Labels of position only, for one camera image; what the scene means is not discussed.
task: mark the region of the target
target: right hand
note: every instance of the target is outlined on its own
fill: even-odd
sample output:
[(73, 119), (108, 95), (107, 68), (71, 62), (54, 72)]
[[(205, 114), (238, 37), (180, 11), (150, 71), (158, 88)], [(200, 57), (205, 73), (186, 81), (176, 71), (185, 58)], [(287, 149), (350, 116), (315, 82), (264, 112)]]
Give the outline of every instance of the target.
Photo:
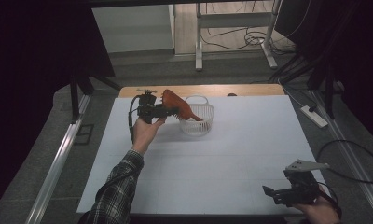
[(147, 124), (142, 118), (138, 118), (133, 126), (134, 144), (131, 148), (144, 155), (149, 144), (154, 140), (158, 128), (164, 124), (166, 118), (160, 118), (153, 124)]
[(332, 204), (323, 197), (318, 197), (314, 204), (293, 204), (302, 211), (311, 224), (334, 224), (340, 222), (338, 213)]

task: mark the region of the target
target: aluminum rail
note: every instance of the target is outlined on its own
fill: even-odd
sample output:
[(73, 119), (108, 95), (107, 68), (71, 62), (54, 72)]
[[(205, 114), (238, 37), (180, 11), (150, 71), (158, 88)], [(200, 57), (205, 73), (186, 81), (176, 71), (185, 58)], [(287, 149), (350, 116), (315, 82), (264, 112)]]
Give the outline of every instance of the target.
[[(325, 109), (323, 107), (323, 99), (321, 98), (318, 91), (311, 91), (312, 97), (317, 102), (317, 108), (319, 109), (321, 115), (326, 119), (329, 125), (329, 130), (332, 134), (332, 136), (335, 139), (346, 139), (343, 132), (341, 131), (340, 127), (336, 123), (335, 120), (331, 119), (325, 112)], [(340, 145), (340, 151), (343, 155), (343, 158), (348, 163), (350, 169), (352, 170), (352, 173), (354, 176), (356, 176), (359, 179), (364, 180), (370, 180), (370, 177), (366, 170), (364, 169), (364, 166), (361, 164), (361, 162), (358, 160), (358, 157), (355, 155), (355, 153), (352, 150), (352, 146), (350, 144), (341, 144)], [(359, 183), (363, 193), (366, 195), (366, 198), (370, 202), (370, 205), (373, 209), (373, 184), (365, 184), (365, 183)]]
[(58, 149), (58, 153), (53, 160), (52, 165), (49, 168), (47, 177), (39, 190), (35, 203), (33, 204), (32, 210), (26, 219), (26, 224), (40, 223), (42, 217), (47, 210), (47, 206), (52, 196), (53, 190), (55, 190), (56, 184), (58, 183), (59, 176), (62, 173), (62, 168), (67, 160), (68, 153), (70, 152), (71, 146), (76, 138), (79, 127), (82, 123), (86, 108), (90, 101), (90, 96), (82, 96), (81, 102), (79, 103), (79, 118), (75, 124), (70, 124), (68, 130), (62, 140), (62, 143)]

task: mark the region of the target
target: white tabletop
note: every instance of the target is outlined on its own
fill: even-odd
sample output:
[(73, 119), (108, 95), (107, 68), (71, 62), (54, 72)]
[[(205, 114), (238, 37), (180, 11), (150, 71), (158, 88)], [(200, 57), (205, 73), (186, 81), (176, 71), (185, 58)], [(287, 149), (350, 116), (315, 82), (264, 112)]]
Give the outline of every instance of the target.
[[(262, 185), (289, 189), (283, 170), (296, 159), (315, 161), (288, 96), (209, 97), (213, 127), (202, 137), (182, 133), (168, 117), (145, 154), (131, 212), (183, 215), (284, 215)], [(131, 98), (114, 102), (78, 213), (131, 148)], [(319, 171), (317, 181), (324, 182)]]

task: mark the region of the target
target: clear plastic basket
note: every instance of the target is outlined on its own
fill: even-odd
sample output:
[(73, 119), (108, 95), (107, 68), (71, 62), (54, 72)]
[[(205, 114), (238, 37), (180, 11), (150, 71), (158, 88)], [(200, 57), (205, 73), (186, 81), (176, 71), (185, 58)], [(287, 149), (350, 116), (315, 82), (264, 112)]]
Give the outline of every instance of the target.
[(192, 95), (186, 98), (186, 102), (191, 97), (204, 98), (204, 104), (189, 104), (192, 112), (203, 119), (203, 121), (195, 121), (194, 119), (180, 119), (181, 130), (190, 136), (203, 136), (207, 134), (213, 126), (214, 107), (209, 104), (209, 100), (202, 95)]

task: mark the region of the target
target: shirt sleeve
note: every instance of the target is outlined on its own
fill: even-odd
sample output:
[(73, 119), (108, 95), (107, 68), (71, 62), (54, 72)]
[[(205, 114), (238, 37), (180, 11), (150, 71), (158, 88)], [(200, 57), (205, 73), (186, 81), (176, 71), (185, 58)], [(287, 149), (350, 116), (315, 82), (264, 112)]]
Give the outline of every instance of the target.
[(143, 156), (134, 150), (129, 150), (120, 164), (113, 168), (107, 178), (107, 183), (117, 177), (126, 177), (115, 181), (103, 191), (99, 198), (96, 198), (87, 223), (129, 223), (131, 203), (143, 166)]

